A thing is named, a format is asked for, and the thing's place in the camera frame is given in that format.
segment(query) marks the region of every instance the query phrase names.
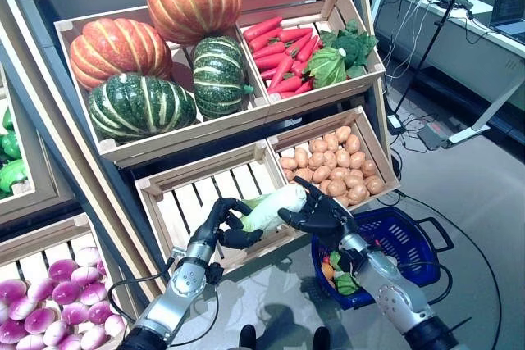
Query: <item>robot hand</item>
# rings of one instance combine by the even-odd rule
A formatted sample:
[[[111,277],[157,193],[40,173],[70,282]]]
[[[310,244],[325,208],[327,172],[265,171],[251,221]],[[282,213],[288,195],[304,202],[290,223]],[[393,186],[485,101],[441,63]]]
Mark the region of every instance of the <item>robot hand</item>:
[[[325,246],[336,250],[345,235],[357,231],[352,214],[303,178],[296,176],[294,181],[307,189],[306,204],[297,213],[281,208],[279,216],[286,224],[317,235]]]
[[[263,235],[263,231],[243,231],[242,222],[231,210],[244,215],[249,215],[252,211],[250,207],[236,198],[217,199],[208,218],[197,228],[189,243],[205,243],[213,249],[217,240],[222,246],[233,249],[249,248],[256,243]],[[222,223],[226,223],[230,228],[226,231],[220,229],[219,225]]]

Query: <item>potato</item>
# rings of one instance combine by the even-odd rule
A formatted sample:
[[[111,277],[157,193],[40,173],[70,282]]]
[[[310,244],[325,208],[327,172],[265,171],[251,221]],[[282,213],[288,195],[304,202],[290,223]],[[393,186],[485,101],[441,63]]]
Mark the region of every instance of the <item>potato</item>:
[[[285,172],[286,179],[288,182],[290,182],[295,176],[294,172],[292,170],[288,170],[287,168],[283,168],[283,171]]]
[[[326,188],[328,187],[328,185],[331,183],[331,180],[323,180],[320,184],[319,184],[319,189],[324,193],[326,194]]]
[[[341,126],[339,129],[336,130],[336,137],[338,143],[344,143],[348,136],[352,133],[352,129],[348,126]]]
[[[312,182],[313,171],[310,170],[309,168],[299,168],[295,172],[295,176],[300,176],[304,180],[308,182]]]
[[[346,194],[350,201],[359,201],[361,202],[367,196],[367,187],[364,184],[356,184],[351,188]]]
[[[286,168],[288,170],[295,170],[297,168],[297,162],[293,157],[283,156],[279,159],[279,162],[282,168]]]
[[[308,152],[301,147],[297,147],[294,151],[294,159],[299,168],[304,168],[308,165]]]
[[[330,168],[328,166],[320,166],[313,173],[312,180],[316,184],[320,184],[323,180],[330,176]]]
[[[331,180],[343,180],[345,175],[349,173],[348,168],[344,167],[336,167],[334,168],[330,173],[330,179]]]
[[[335,134],[325,134],[322,139],[325,140],[329,151],[335,152],[339,148],[339,141]]]
[[[370,191],[370,194],[378,194],[385,188],[385,182],[377,175],[369,176],[365,179],[365,184]]]
[[[348,189],[353,188],[356,184],[364,184],[364,181],[362,178],[359,178],[358,176],[350,175],[350,174],[345,175],[343,177],[343,182],[345,182],[346,187]]]
[[[372,176],[376,174],[376,163],[373,160],[365,160],[361,165],[361,172],[364,176]]]
[[[315,141],[313,141],[312,147],[310,150],[312,151],[312,153],[315,153],[315,152],[324,153],[328,150],[328,144],[326,143],[326,141],[323,141],[322,139],[316,139]]]
[[[329,196],[335,197],[340,196],[346,191],[345,182],[342,180],[332,180],[330,184],[326,187],[326,194]]]
[[[358,136],[355,134],[349,135],[345,142],[345,149],[350,155],[353,155],[361,148],[361,143],[359,142]]]
[[[337,165],[339,167],[350,167],[350,154],[344,149],[336,152]]]
[[[325,165],[330,167],[330,170],[333,170],[337,167],[336,155],[332,151],[326,151],[323,153],[325,155]]]
[[[361,170],[356,170],[356,169],[351,169],[350,170],[350,175],[353,175],[353,176],[358,176],[359,178],[361,178],[362,180],[364,180],[364,175],[363,173],[361,172]]]
[[[346,197],[346,194],[341,194],[340,196],[337,196],[336,200],[339,201],[343,207],[347,207],[349,205],[349,199],[348,197]]]
[[[358,169],[364,163],[364,152],[356,152],[353,155],[350,155],[350,168]]]
[[[325,155],[321,152],[315,152],[308,159],[308,168],[312,171],[315,171],[317,168],[325,164]]]

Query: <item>green striped pumpkin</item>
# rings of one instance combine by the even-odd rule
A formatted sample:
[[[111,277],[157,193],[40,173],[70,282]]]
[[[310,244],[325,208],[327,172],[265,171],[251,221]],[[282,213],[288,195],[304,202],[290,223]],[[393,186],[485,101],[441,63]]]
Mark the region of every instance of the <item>green striped pumpkin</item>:
[[[194,50],[195,103],[203,116],[218,118],[242,110],[244,62],[240,45],[229,36],[207,37]]]
[[[191,125],[197,115],[180,85],[135,73],[113,75],[95,88],[88,109],[94,128],[118,143]]]

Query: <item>basket handle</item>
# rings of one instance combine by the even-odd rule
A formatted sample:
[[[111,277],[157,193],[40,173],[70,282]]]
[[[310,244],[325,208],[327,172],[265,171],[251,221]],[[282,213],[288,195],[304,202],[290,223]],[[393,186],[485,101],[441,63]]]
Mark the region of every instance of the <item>basket handle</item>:
[[[444,246],[443,248],[436,249],[436,247],[434,247],[434,249],[436,250],[436,253],[445,252],[447,250],[450,250],[450,249],[454,248],[454,243],[452,242],[452,239],[450,239],[450,236],[447,234],[447,232],[445,231],[443,226],[436,220],[436,218],[434,218],[434,217],[426,217],[425,219],[416,220],[416,223],[418,224],[419,229],[423,232],[425,237],[427,237],[428,242],[432,246],[434,246],[434,243],[431,241],[431,239],[428,236],[427,232],[420,226],[421,223],[424,223],[426,221],[432,223],[434,225],[434,227],[436,227],[436,230],[439,231],[439,233],[441,234],[441,237],[443,237],[443,240],[446,243],[446,246]]]

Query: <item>robotic arm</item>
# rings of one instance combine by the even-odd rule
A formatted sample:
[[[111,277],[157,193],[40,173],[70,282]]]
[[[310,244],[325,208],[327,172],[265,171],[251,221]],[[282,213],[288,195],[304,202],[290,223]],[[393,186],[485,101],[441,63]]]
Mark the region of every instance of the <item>robotic arm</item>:
[[[206,283],[218,284],[222,277],[224,270],[217,263],[208,264],[217,241],[228,248],[244,249],[261,238],[262,230],[250,233],[241,230],[242,223],[230,209],[245,215],[251,212],[247,205],[235,198],[219,198],[215,202],[206,221],[189,239],[188,249],[178,261],[166,292],[148,305],[118,350],[166,349]],[[219,228],[221,223],[230,228],[223,231]]]
[[[298,213],[280,209],[279,216],[298,230],[318,235],[328,248],[339,250],[341,269],[352,271],[413,350],[467,350],[428,305],[423,291],[358,234],[350,212],[305,180],[294,180],[309,191],[306,205]]]

